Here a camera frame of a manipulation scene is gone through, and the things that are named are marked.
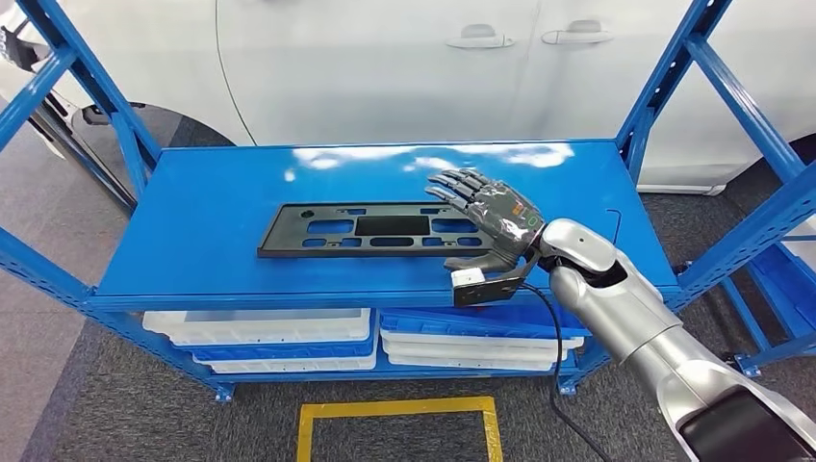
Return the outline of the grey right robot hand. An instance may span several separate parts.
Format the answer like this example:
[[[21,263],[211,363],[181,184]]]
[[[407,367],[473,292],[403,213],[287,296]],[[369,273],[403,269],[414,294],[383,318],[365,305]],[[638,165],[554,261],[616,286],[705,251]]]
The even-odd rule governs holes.
[[[493,240],[492,248],[484,255],[446,259],[446,269],[507,272],[538,246],[546,226],[544,217],[531,201],[504,182],[472,168],[443,170],[429,176],[428,181],[427,193],[464,214]]]

